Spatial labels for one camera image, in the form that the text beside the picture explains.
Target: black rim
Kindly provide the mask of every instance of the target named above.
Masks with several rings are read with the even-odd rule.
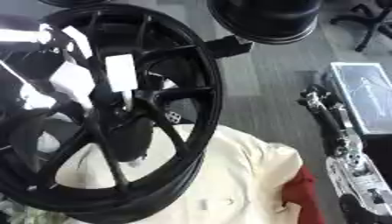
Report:
[[[89,36],[95,54],[90,62],[95,65],[96,79],[100,78],[102,54],[110,55],[118,51],[118,45],[109,43],[113,41],[105,41],[103,34],[118,36],[116,43],[121,44],[124,41],[121,37],[128,37],[127,33],[136,27],[136,39],[130,41],[132,46],[125,41],[121,48],[131,49],[127,51],[135,51],[133,53],[138,55],[136,69],[140,74],[167,59],[186,58],[186,61],[192,62],[192,69],[199,69],[204,85],[185,82],[179,83],[174,89],[145,88],[135,92],[136,107],[140,108],[136,111],[154,121],[169,136],[177,150],[175,157],[153,173],[134,182],[124,182],[118,164],[113,161],[113,155],[105,154],[105,150],[101,149],[115,177],[116,187],[90,190],[54,185],[54,175],[61,165],[83,145],[94,141],[89,129],[81,125],[77,134],[63,144],[37,174],[32,174],[38,175],[33,178],[33,181],[36,179],[35,191],[28,191],[27,188],[32,183],[20,177],[19,173],[12,169],[8,159],[0,157],[0,177],[8,180],[0,183],[2,192],[26,205],[68,213],[94,223],[136,221],[168,206],[182,194],[196,175],[204,149],[214,133],[221,112],[221,78],[216,62],[204,42],[179,21],[165,14],[131,5],[101,4],[74,8],[55,13],[44,21],[59,28],[72,25]],[[171,40],[171,45],[164,48],[144,48],[148,32],[164,33],[164,37]],[[160,108],[166,102],[184,98],[192,98],[199,105],[197,121],[186,141],[182,140]],[[134,119],[141,114],[126,115],[126,119]],[[101,147],[105,145],[104,142],[98,144]],[[12,150],[3,150],[2,153],[12,154]],[[97,220],[99,214],[105,214],[106,220]]]
[[[263,37],[260,35],[255,35],[254,34],[255,31],[249,31],[248,28],[237,23],[231,17],[226,15],[224,12],[222,12],[220,10],[218,2],[219,1],[216,0],[207,0],[207,5],[211,14],[221,26],[223,26],[224,28],[228,29],[230,32],[232,32],[233,34],[241,38],[255,41],[261,44],[286,45],[286,44],[297,42],[309,36],[314,31],[317,25],[317,17],[315,17],[313,22],[311,22],[311,24],[308,27],[305,27],[302,31],[299,31],[295,35],[287,35],[279,38],[268,37],[268,36]]]

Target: chrome part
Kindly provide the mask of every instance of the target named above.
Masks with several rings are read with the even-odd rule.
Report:
[[[352,194],[369,212],[392,215],[392,191],[373,161],[363,152],[363,143],[354,129],[345,105],[331,101],[331,93],[315,87],[302,94],[302,103],[315,115],[331,115],[342,137],[326,160],[328,176],[338,196]]]

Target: box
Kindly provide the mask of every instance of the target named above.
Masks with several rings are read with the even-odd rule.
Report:
[[[392,135],[392,84],[379,63],[333,62],[322,81],[345,103],[360,135]]]

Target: black plastic part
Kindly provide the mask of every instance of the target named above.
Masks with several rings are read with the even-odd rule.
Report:
[[[73,8],[78,6],[87,6],[91,4],[99,4],[108,2],[109,0],[39,0],[44,4],[50,4],[62,8]]]
[[[249,53],[252,49],[252,45],[253,43],[249,41],[243,44],[240,43],[236,36],[227,36],[206,42],[206,46],[210,49],[216,59]]]
[[[151,120],[140,117],[108,135],[110,146],[119,162],[129,162],[147,155],[152,140],[152,126]]]
[[[233,34],[262,44],[284,45],[312,33],[320,0],[208,0],[214,18]]]
[[[352,194],[343,194],[339,204],[347,224],[392,224],[392,216],[371,213]]]

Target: metal machine part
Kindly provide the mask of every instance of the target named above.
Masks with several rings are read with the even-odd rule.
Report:
[[[373,161],[363,152],[361,138],[344,104],[318,85],[301,93],[299,103],[306,106],[324,128],[323,137],[329,142],[326,147],[331,148],[326,169],[338,196],[351,194],[374,216],[391,216],[392,192]]]

